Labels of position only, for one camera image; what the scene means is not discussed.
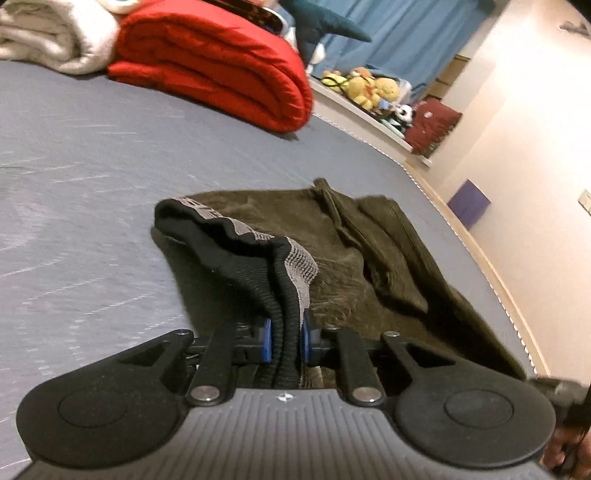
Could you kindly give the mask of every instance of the wall outlet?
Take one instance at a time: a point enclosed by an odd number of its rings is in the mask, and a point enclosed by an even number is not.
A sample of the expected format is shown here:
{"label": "wall outlet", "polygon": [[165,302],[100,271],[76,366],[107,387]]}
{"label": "wall outlet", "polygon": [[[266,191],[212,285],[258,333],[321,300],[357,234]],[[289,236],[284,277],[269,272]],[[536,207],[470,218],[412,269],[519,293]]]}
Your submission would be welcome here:
{"label": "wall outlet", "polygon": [[587,213],[591,214],[591,193],[589,193],[587,190],[584,190],[579,197],[579,203],[581,207],[587,211]]}

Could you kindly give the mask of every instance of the mattress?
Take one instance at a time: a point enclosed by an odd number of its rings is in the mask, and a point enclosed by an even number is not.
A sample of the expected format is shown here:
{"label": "mattress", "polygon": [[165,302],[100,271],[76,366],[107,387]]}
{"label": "mattress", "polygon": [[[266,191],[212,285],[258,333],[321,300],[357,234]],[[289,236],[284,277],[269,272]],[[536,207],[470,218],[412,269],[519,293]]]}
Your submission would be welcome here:
{"label": "mattress", "polygon": [[350,196],[387,195],[533,373],[465,247],[407,172],[370,145],[320,118],[274,135],[103,76],[21,63],[0,72],[0,480],[27,464],[14,416],[35,385],[176,328],[209,333],[214,317],[249,315],[153,230],[154,205],[169,196],[298,189],[316,177]]}

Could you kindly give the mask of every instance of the blue curtain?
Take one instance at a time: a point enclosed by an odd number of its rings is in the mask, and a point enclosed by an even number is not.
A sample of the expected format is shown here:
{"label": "blue curtain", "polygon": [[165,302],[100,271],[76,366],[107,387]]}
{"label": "blue curtain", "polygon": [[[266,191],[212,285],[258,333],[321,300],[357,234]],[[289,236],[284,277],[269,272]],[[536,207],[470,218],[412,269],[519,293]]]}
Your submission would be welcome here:
{"label": "blue curtain", "polygon": [[363,43],[327,35],[326,60],[314,68],[315,76],[364,66],[408,80],[413,87],[430,85],[495,7],[493,0],[314,2],[350,18],[373,38]]}

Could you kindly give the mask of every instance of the red blanket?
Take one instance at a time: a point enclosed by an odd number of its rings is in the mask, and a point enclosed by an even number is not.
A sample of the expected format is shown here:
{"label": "red blanket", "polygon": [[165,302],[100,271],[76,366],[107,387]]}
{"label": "red blanket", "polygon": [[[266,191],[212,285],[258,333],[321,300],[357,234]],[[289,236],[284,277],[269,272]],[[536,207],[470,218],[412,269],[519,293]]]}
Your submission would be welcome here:
{"label": "red blanket", "polygon": [[109,66],[118,82],[185,95],[276,132],[310,119],[312,91],[283,39],[201,0],[161,0],[128,15]]}

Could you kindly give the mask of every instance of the wooden trim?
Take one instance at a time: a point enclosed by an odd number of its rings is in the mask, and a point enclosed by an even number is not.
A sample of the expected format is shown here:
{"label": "wooden trim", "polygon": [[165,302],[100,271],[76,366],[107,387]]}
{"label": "wooden trim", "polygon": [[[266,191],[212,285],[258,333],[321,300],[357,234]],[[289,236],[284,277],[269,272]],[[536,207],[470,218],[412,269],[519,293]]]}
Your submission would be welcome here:
{"label": "wooden trim", "polygon": [[515,327],[519,331],[519,334],[523,338],[525,345],[530,352],[532,360],[534,361],[534,365],[536,370],[538,371],[538,375],[540,376],[550,376],[550,369],[548,367],[548,363],[546,363],[542,352],[540,351],[540,347],[538,346],[537,342],[533,334],[531,333],[531,329],[523,314],[521,313],[519,307],[515,303],[515,300],[511,296],[511,293],[507,289],[506,285],[501,280],[498,272],[495,270],[495,267],[491,264],[491,262],[486,257],[485,253],[482,251],[474,237],[466,230],[466,228],[462,225],[460,220],[456,217],[456,215],[450,210],[447,204],[441,199],[441,197],[433,190],[433,188],[425,181],[424,178],[420,176],[420,173],[412,168],[410,165],[404,166],[408,172],[412,175],[413,179],[418,183],[418,185],[422,188],[423,192],[433,202],[437,210],[443,215],[447,223],[452,227],[455,231],[456,235],[460,238],[463,244],[466,246],[467,250],[470,252],[470,255],[480,267],[482,272],[484,273],[486,279],[492,285],[495,293],[498,295],[502,305],[504,306],[505,310],[515,323]]}

